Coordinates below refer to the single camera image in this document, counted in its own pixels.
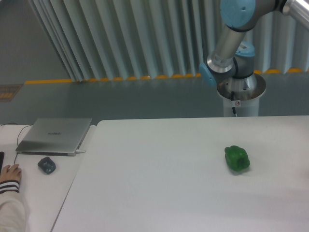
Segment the person's hand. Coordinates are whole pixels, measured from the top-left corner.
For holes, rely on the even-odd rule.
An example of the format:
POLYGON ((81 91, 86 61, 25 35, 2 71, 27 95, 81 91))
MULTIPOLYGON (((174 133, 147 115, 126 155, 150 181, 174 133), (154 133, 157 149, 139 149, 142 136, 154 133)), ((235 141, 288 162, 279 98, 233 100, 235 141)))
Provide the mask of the person's hand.
POLYGON ((20 184, 22 178, 22 169, 19 164, 6 165, 0 174, 0 183, 15 182, 20 184))

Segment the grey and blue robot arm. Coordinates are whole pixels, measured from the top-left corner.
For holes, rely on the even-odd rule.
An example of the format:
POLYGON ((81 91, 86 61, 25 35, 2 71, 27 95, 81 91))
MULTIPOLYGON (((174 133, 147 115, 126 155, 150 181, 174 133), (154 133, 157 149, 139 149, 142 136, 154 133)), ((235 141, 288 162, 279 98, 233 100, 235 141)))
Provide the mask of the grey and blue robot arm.
POLYGON ((264 15, 278 11, 309 27, 307 0, 222 0, 220 14, 225 26, 215 50, 199 65, 203 80, 216 86, 225 79, 246 79, 253 75, 251 63, 241 67, 236 59, 245 33, 252 30, 264 15))

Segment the cream striped sleeve forearm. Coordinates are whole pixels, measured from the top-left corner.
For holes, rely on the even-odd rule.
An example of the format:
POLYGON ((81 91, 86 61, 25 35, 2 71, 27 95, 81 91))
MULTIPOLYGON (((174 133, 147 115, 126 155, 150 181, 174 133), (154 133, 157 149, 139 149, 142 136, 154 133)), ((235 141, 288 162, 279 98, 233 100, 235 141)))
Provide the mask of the cream striped sleeve forearm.
POLYGON ((25 232, 26 221, 26 206, 19 191, 19 182, 2 181, 0 183, 0 231, 25 232))

